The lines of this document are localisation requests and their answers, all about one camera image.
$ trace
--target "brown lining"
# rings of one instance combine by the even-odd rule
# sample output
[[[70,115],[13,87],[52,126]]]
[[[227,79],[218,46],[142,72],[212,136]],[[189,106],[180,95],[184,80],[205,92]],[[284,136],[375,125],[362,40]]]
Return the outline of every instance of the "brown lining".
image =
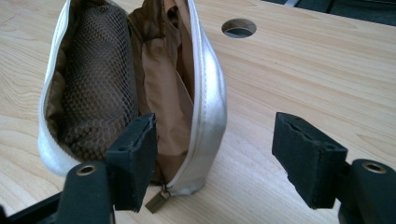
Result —
[[[67,64],[65,52],[78,27],[78,14],[83,7],[102,6],[106,2],[91,0],[82,4],[82,0],[71,2],[68,28],[49,88],[46,120],[56,140],[64,122],[61,101]],[[128,15],[128,21],[132,30],[139,113],[154,112],[158,120],[159,167],[154,180],[168,183],[184,161],[190,142],[194,97],[190,13],[184,0],[146,0],[141,8]],[[67,146],[62,148],[81,161]]]

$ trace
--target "light wood surface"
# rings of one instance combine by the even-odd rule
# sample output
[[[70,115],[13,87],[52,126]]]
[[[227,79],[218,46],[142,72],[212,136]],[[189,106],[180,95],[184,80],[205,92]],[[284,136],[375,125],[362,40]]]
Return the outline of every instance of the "light wood surface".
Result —
[[[141,1],[116,1],[132,11]],[[0,204],[8,215],[62,190],[37,152],[37,106],[64,1],[0,1]],[[271,154],[276,111],[300,116],[349,149],[347,161],[396,168],[396,28],[258,0],[197,0],[228,88],[228,125],[205,187],[157,214],[118,223],[337,223],[309,209]],[[221,32],[229,19],[251,37]],[[157,189],[149,189],[145,202]]]

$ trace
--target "brown mesh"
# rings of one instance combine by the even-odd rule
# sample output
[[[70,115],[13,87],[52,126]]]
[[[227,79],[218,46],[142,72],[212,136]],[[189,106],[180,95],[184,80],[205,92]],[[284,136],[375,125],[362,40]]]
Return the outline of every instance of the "brown mesh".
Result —
[[[66,52],[64,120],[59,141],[82,161],[102,160],[137,117],[126,15],[111,5],[83,9]]]

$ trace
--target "round hole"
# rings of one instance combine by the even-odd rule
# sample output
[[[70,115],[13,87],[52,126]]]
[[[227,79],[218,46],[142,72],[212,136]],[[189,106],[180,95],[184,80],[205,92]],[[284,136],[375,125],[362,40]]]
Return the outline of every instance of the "round hole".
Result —
[[[362,165],[366,170],[371,171],[373,173],[377,173],[377,174],[385,174],[387,172],[387,170],[382,167],[379,164],[373,163],[373,162],[365,162]]]
[[[233,19],[224,22],[221,31],[232,38],[245,38],[256,33],[257,26],[247,19]]]
[[[77,175],[90,175],[96,171],[95,165],[85,165],[77,170]]]

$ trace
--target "table hole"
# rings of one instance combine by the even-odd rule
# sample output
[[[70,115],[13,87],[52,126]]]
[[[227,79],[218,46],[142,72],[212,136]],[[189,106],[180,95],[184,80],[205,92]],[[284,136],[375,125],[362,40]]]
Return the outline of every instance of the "table hole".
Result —
[[[256,30],[256,24],[247,19],[232,19],[221,26],[221,31],[232,38],[245,38],[254,35]]]

